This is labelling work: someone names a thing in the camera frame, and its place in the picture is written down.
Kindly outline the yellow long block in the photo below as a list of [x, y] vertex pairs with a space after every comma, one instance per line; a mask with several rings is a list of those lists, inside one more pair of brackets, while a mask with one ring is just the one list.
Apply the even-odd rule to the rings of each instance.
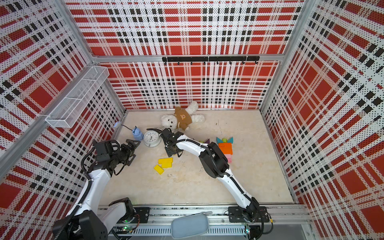
[[159, 165], [172, 164], [172, 163], [173, 163], [173, 158], [163, 158], [158, 160]]

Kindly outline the yellow short block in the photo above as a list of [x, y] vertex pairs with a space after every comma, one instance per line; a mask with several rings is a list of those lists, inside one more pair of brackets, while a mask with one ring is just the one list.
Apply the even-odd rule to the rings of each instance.
[[172, 167], [172, 163], [163, 163], [162, 164], [163, 169], [167, 169], [167, 168], [171, 168], [171, 167]]

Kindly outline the yellow small block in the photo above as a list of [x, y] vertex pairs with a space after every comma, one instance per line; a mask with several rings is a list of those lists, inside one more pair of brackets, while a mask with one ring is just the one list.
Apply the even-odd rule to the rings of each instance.
[[164, 173], [164, 169], [163, 169], [161, 166], [159, 166], [159, 165], [156, 165], [156, 166], [154, 167], [154, 170], [155, 170], [159, 175], [162, 175], [162, 174]]

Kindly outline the orange block top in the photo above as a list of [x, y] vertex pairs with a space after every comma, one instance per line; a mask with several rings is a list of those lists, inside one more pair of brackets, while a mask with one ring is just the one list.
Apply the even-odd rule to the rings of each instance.
[[231, 143], [219, 143], [220, 148], [231, 148], [232, 144]]

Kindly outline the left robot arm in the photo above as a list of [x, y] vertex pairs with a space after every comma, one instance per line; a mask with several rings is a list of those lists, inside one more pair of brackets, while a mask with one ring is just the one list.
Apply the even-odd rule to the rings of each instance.
[[81, 160], [86, 184], [66, 217], [54, 223], [55, 240], [106, 240], [119, 221], [141, 220], [129, 198], [110, 203], [104, 214], [97, 215], [107, 183], [119, 174], [116, 167], [130, 166], [139, 145], [136, 140], [126, 140], [124, 144], [116, 140], [93, 141], [92, 149]]

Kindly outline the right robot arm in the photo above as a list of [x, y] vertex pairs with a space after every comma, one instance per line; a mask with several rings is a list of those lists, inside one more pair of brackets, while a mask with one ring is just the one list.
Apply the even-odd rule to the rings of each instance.
[[246, 223], [265, 223], [269, 217], [267, 212], [262, 212], [259, 202], [249, 194], [234, 176], [228, 159], [216, 143], [200, 143], [182, 132], [172, 133], [170, 129], [153, 129], [159, 134], [165, 145], [169, 157], [181, 156], [182, 152], [188, 152], [200, 159], [205, 172], [212, 178], [220, 181], [235, 199], [241, 218]]

